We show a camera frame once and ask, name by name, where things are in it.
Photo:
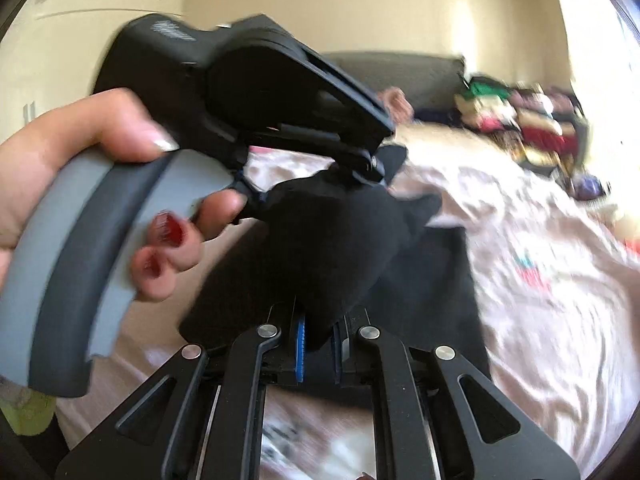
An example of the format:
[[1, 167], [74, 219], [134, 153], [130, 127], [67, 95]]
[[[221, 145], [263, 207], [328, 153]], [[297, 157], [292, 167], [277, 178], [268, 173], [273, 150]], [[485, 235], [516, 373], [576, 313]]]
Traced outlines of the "black pants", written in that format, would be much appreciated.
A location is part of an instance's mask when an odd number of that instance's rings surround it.
[[361, 308], [407, 347], [448, 344], [487, 372], [466, 234], [431, 226], [441, 206], [436, 193], [401, 200], [337, 166], [281, 182], [209, 272], [180, 335], [214, 350], [282, 314], [305, 332], [305, 386], [328, 388], [334, 366], [322, 346]]

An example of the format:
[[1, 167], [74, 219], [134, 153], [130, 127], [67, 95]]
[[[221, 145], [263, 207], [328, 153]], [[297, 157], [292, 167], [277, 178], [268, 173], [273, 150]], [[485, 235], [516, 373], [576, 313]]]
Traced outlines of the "dusty pink fluffy garment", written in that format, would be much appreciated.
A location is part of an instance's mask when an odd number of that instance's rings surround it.
[[378, 98], [390, 114], [396, 126], [407, 125], [413, 121], [414, 110], [405, 93], [398, 87], [390, 87], [378, 92]]

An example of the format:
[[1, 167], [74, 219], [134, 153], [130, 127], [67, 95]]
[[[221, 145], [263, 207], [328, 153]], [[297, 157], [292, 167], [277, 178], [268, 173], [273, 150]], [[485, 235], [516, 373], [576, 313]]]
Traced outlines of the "lime green sleeve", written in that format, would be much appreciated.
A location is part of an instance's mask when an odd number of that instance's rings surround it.
[[50, 426], [56, 399], [1, 378], [0, 404], [2, 414], [18, 436], [35, 437]]

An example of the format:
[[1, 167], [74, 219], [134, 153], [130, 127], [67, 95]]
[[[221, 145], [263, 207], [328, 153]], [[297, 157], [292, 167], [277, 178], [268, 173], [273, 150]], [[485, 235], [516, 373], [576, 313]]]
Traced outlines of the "white wardrobe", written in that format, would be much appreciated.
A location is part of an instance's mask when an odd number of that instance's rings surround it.
[[123, 24], [148, 13], [182, 17], [183, 0], [27, 0], [1, 39], [1, 137], [93, 89]]

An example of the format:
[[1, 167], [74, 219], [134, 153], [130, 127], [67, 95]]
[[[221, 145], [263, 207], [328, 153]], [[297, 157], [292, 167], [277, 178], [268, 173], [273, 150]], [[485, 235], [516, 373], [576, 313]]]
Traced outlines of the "grey bed headboard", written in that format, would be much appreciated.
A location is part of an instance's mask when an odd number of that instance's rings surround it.
[[463, 58], [413, 52], [344, 51], [324, 55], [373, 90], [401, 88], [415, 110], [449, 110], [462, 87]]

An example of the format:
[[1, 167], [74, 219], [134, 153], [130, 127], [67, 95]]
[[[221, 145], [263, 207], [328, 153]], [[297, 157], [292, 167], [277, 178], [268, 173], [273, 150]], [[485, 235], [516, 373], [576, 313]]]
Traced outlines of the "purple clothes pile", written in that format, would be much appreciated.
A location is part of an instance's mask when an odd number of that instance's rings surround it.
[[608, 196], [611, 185], [592, 174], [574, 174], [570, 178], [570, 195], [578, 202], [592, 202]]

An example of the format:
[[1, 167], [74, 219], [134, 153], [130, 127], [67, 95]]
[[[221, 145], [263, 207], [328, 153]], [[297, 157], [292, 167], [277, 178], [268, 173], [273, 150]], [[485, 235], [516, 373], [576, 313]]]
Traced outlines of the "stack of folded clothes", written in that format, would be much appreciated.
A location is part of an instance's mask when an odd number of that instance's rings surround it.
[[546, 178], [584, 168], [590, 129], [574, 93], [477, 74], [462, 82], [454, 102], [460, 125], [487, 136], [518, 166]]

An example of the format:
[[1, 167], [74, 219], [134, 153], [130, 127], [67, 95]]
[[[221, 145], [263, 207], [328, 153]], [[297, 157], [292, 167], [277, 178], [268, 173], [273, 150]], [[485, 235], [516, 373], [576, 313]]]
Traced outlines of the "lilac strawberry duvet cover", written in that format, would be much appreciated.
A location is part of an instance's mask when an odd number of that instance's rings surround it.
[[[605, 471], [603, 479], [639, 479], [639, 465], [605, 469], [638, 413], [639, 256], [555, 184], [491, 150], [461, 158], [413, 148], [392, 189], [402, 197], [442, 192], [444, 211], [425, 234], [466, 229], [458, 233], [491, 378], [574, 458], [583, 479]], [[90, 392], [58, 401], [70, 448], [178, 349], [178, 321], [245, 233], [231, 228], [207, 243], [204, 262], [182, 274], [175, 296], [160, 306], [131, 307], [115, 353], [96, 363]], [[267, 479], [374, 474], [372, 420], [363, 408], [281, 391], [267, 398]]]

